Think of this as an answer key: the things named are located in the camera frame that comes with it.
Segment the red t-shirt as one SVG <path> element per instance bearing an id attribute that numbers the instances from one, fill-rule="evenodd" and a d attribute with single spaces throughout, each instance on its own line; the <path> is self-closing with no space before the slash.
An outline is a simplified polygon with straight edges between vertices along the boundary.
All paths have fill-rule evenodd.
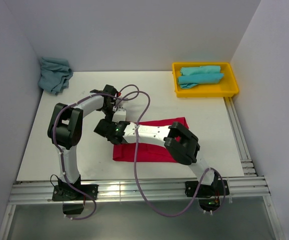
<path id="1" fill-rule="evenodd" d="M 152 121 L 142 121 L 141 125 L 162 127 L 171 125 L 173 122 L 179 122 L 184 125 L 187 129 L 189 126 L 187 124 L 185 117 L 176 117 L 161 120 Z M 120 144 L 113 146 L 112 159 L 116 162 L 134 162 L 134 153 L 136 149 L 136 144 Z M 137 151 L 137 162 L 138 163 L 177 163 L 167 149 L 162 146 L 157 146 L 147 143 L 139 143 Z"/>

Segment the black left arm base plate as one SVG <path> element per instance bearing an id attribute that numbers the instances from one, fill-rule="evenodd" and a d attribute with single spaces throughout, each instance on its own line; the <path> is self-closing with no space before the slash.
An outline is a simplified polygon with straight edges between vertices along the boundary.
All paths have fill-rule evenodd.
<path id="1" fill-rule="evenodd" d="M 77 187 L 81 192 L 89 195 L 92 199 L 96 200 L 98 195 L 97 184 L 83 184 Z M 53 202 L 67 202 L 67 201 L 82 201 L 82 200 L 90 200 L 89 197 L 84 194 L 72 189 L 71 187 L 63 188 L 56 185 L 52 194 Z"/>

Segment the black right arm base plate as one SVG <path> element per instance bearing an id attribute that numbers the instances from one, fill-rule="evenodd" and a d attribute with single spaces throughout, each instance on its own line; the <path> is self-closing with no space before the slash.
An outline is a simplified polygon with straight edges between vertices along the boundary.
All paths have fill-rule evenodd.
<path id="1" fill-rule="evenodd" d="M 185 182 L 185 195 L 187 197 L 193 197 L 198 186 L 198 181 L 186 181 Z M 228 186 L 228 182 L 224 180 L 222 183 L 221 180 L 218 180 L 214 185 L 205 185 L 202 184 L 197 192 L 197 198 L 210 198 L 215 195 L 226 196 L 230 195 L 230 190 Z"/>

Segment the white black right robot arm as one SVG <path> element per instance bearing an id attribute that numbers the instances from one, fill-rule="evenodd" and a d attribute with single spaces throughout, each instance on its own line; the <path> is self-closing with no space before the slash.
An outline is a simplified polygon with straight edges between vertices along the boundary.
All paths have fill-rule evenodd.
<path id="1" fill-rule="evenodd" d="M 219 187 L 219 175 L 202 157 L 198 137 L 181 122 L 158 126 L 102 119 L 94 132 L 122 149 L 123 153 L 125 149 L 129 150 L 127 154 L 114 157 L 117 161 L 128 158 L 134 164 L 167 163 L 172 159 L 191 169 L 206 195 L 212 195 Z"/>

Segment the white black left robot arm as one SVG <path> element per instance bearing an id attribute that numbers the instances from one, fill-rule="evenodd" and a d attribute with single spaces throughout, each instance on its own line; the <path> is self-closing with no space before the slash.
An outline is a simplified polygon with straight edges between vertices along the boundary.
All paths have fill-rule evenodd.
<path id="1" fill-rule="evenodd" d="M 55 105 L 48 126 L 47 135 L 55 145 L 59 155 L 60 183 L 67 184 L 64 194 L 71 200 L 81 196 L 81 175 L 77 164 L 77 145 L 82 137 L 84 117 L 94 111 L 103 112 L 105 117 L 99 121 L 94 132 L 106 137 L 115 127 L 112 122 L 114 106 L 119 92 L 112 85 L 103 90 L 92 90 L 89 96 L 72 104 Z"/>

